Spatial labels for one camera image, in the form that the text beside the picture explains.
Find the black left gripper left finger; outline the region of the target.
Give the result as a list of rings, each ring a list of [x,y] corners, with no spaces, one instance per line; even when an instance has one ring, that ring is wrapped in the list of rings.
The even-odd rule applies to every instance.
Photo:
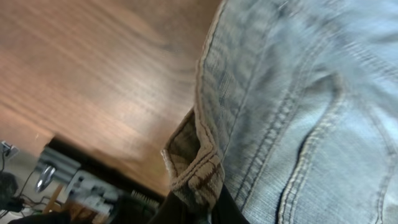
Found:
[[[169,193],[149,224],[195,224],[197,216],[174,193]]]

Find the light blue denim shorts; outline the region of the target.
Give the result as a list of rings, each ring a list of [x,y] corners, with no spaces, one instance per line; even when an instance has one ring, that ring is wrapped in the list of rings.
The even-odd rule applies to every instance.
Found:
[[[397,1],[222,1],[162,151],[203,222],[397,222]]]

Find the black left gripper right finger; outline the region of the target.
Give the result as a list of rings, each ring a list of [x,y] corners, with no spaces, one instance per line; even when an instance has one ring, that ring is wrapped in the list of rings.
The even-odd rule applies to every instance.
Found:
[[[225,185],[220,197],[211,212],[212,224],[249,224],[244,215],[235,204],[234,199]]]

